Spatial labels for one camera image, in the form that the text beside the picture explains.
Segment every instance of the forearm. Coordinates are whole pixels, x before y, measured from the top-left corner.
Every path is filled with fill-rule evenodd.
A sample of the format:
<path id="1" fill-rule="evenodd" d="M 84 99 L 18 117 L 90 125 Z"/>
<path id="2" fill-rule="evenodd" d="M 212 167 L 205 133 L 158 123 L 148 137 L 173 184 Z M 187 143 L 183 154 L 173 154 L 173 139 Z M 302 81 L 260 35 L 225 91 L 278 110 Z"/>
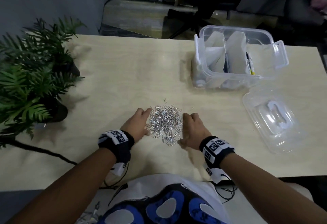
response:
<path id="1" fill-rule="evenodd" d="M 116 162 L 100 148 L 51 184 L 8 223 L 73 223 L 83 213 Z"/>
<path id="2" fill-rule="evenodd" d="M 327 223 L 327 212 L 287 184 L 231 153 L 220 163 L 268 223 Z"/>

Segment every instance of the tabletop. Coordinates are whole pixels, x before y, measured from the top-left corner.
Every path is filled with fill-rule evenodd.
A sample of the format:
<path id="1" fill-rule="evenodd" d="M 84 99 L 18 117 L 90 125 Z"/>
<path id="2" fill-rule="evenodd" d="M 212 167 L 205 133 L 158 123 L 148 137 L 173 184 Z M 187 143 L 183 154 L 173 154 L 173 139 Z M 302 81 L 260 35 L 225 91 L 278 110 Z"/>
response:
<path id="1" fill-rule="evenodd" d="M 236 153 L 276 177 L 327 174 L 327 76 L 317 48 L 286 46 L 289 65 L 274 81 L 307 132 L 306 147 L 273 154 L 247 114 L 241 91 L 205 91 L 192 86 L 194 42 L 148 38 L 79 35 L 68 45 L 81 76 L 62 97 L 69 114 L 61 123 L 36 130 L 31 141 L 19 141 L 60 153 L 79 162 L 97 149 L 101 132 L 118 129 L 138 107 L 163 105 L 197 112 L 213 135 Z M 178 144 L 169 147 L 144 137 L 131 150 L 129 169 L 121 181 L 154 173 L 174 173 L 209 180 L 201 152 Z M 0 191 L 44 189 L 72 165 L 36 152 L 8 147 L 0 150 Z M 117 178 L 108 175 L 108 184 Z"/>

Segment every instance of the left hand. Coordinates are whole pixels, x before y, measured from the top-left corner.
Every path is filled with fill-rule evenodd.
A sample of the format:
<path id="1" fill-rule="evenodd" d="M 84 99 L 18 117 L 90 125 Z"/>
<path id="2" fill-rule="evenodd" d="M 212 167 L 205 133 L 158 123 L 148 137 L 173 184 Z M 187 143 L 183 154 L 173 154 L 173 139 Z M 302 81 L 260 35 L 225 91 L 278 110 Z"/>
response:
<path id="1" fill-rule="evenodd" d="M 147 108 L 146 111 L 144 111 L 138 108 L 135 114 L 123 124 L 120 130 L 126 131 L 133 136 L 135 143 L 141 140 L 144 135 L 150 135 L 150 131 L 145 129 L 145 123 L 151 110 L 151 108 Z"/>

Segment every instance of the hand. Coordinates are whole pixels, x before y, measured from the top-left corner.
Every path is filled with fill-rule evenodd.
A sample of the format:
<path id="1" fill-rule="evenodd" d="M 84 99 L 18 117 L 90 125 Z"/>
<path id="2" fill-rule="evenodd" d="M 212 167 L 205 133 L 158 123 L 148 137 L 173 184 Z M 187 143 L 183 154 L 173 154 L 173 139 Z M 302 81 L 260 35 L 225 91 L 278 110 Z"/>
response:
<path id="1" fill-rule="evenodd" d="M 138 108 L 134 115 L 128 119 L 120 128 L 122 131 L 126 131 L 134 138 L 134 142 L 137 143 L 144 135 L 150 135 L 150 132 L 145 129 L 145 123 L 150 115 L 151 108 L 144 111 Z"/>
<path id="2" fill-rule="evenodd" d="M 182 145 L 200 150 L 200 143 L 211 133 L 203 125 L 198 113 L 188 115 L 183 113 L 183 139 L 180 140 Z"/>

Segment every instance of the right hand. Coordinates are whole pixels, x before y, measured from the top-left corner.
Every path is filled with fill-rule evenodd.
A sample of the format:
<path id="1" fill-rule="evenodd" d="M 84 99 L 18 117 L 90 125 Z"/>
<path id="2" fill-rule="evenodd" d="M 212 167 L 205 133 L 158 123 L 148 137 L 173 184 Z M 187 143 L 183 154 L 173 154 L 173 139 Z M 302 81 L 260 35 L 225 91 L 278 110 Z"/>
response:
<path id="1" fill-rule="evenodd" d="M 200 143 L 210 135 L 198 113 L 191 115 L 183 113 L 183 139 L 180 140 L 180 144 L 200 150 Z"/>

